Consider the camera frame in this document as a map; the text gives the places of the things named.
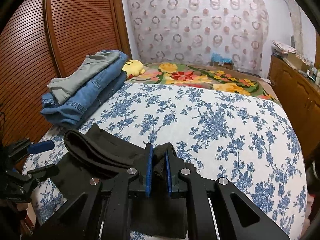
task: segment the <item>yellow plush toy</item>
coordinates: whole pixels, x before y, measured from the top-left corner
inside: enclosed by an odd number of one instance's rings
[[[146,70],[143,67],[144,65],[138,60],[129,60],[124,64],[122,70],[126,71],[127,79],[131,79],[144,74]]]

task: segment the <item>white floral bed sheet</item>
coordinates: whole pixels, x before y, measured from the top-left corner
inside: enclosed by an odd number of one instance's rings
[[[274,102],[192,87],[125,84],[80,131],[95,122],[143,148],[171,142],[201,176],[228,178],[290,239],[299,238],[306,210],[303,157],[284,110]],[[24,173],[63,157],[64,132],[60,127],[47,132],[42,140],[53,140],[54,150],[30,155]],[[50,179],[42,182],[33,193],[40,223],[65,201]],[[131,232],[130,239],[158,238]]]

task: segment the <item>metal screw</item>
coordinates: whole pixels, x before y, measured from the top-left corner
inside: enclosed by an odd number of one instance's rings
[[[133,175],[133,174],[137,173],[137,170],[135,168],[129,168],[129,169],[127,169],[127,173],[130,175]]]
[[[97,185],[99,183],[99,179],[98,178],[92,178],[90,179],[90,184],[91,185]]]
[[[218,180],[218,182],[221,184],[221,185],[227,185],[228,184],[228,179],[226,179],[226,178],[220,178],[219,180]]]
[[[184,169],[182,169],[180,172],[181,172],[183,175],[189,175],[191,171],[190,171],[189,169],[184,168]]]

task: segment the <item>wooden closet door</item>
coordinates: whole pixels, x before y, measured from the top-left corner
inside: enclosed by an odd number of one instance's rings
[[[121,50],[112,0],[51,0],[54,34],[66,75],[87,54]]]
[[[8,144],[38,141],[50,128],[39,113],[41,96],[57,73],[45,35],[43,0],[25,0],[0,35],[0,112]]]

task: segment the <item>bed sheet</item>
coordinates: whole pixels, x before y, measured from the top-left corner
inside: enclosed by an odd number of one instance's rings
[[[144,74],[127,82],[214,89],[271,100],[279,104],[271,86],[261,78],[217,66],[147,63]]]
[[[291,239],[299,237],[306,212],[303,157],[285,112],[274,102],[193,87],[125,84],[80,131],[95,122],[140,147],[171,142],[201,176],[228,178]],[[30,155],[23,172],[57,163],[67,152],[64,132],[52,127],[42,140],[53,140],[54,150]],[[40,223],[66,201],[50,179],[32,199]],[[158,238],[131,232],[130,239]]]

